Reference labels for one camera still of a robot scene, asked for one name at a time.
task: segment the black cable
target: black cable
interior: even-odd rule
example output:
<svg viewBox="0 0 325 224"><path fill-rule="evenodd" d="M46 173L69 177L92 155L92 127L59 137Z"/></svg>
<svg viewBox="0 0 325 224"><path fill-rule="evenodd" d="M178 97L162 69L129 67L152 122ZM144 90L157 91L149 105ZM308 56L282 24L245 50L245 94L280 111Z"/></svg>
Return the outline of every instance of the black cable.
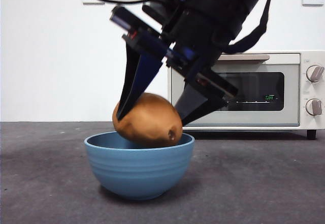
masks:
<svg viewBox="0 0 325 224"><path fill-rule="evenodd" d="M157 2L162 5L166 5L166 3L161 0L137 0L137 1L100 0L100 1L107 2L107 3L113 3L113 4L140 4L143 2Z"/></svg>

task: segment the oven control knob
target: oven control knob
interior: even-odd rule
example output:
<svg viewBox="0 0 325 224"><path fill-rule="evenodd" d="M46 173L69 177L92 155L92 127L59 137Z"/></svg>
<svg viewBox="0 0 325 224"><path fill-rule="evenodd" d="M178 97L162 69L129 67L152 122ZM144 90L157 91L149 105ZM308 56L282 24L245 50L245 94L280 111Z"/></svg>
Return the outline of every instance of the oven control knob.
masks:
<svg viewBox="0 0 325 224"><path fill-rule="evenodd" d="M322 103L318 99L311 99L306 104L306 111L312 116L321 115L321 108Z"/></svg>
<svg viewBox="0 0 325 224"><path fill-rule="evenodd" d="M309 81L311 81L312 83L318 82L324 72L324 67L321 66L311 66L310 68L307 69L307 78L309 79Z"/></svg>

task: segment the gray carpet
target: gray carpet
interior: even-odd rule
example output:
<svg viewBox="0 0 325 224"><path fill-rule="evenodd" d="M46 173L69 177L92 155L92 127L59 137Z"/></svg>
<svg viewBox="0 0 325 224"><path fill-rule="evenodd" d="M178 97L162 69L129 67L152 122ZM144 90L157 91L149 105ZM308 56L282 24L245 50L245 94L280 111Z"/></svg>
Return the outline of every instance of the gray carpet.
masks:
<svg viewBox="0 0 325 224"><path fill-rule="evenodd" d="M325 223L325 131L196 133L182 180L133 202L100 186L83 139L108 122L2 123L1 224Z"/></svg>

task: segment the bowl rim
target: bowl rim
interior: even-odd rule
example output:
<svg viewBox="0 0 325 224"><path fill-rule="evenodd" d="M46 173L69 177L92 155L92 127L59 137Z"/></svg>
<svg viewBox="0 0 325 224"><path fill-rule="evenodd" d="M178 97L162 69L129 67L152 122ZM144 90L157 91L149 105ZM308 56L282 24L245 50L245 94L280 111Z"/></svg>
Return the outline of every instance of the bowl rim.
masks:
<svg viewBox="0 0 325 224"><path fill-rule="evenodd" d="M114 133L117 133L119 134L117 131L111 131L111 132L105 132L105 133L100 133L100 134L95 134L95 135L92 135L92 136L89 136L87 137L85 140L84 140L84 144L88 147L91 147L91 148L96 148L96 149L103 149L103 150L116 150L116 151L156 151L156 150L167 150L167 149L175 149L175 148L181 148L181 147L185 147L186 145L189 145L189 144L193 144L194 141L195 141L195 138L190 135L190 134L186 134L186 133L182 133L182 135L187 135L191 138L191 140L185 144L180 144L180 145L175 145L175 146L168 146L168 147L160 147L160 148L143 148L143 149L117 149L117 148L109 148L109 147L101 147L101 146L96 146L96 145L93 145L93 144L89 144L88 143L88 140L90 138L93 138L93 137L97 137L97 136L100 136L100 135L103 135L103 134L114 134Z"/></svg>

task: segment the white toaster oven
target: white toaster oven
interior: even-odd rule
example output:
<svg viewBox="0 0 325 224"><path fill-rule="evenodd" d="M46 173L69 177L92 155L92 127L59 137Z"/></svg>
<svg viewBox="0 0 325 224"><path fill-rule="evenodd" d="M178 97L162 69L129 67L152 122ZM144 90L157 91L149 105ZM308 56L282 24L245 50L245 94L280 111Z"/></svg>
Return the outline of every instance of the white toaster oven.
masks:
<svg viewBox="0 0 325 224"><path fill-rule="evenodd" d="M238 88L227 106L189 123L185 130L325 129L325 50L223 54L212 70ZM176 104L183 77L169 70L169 99Z"/></svg>

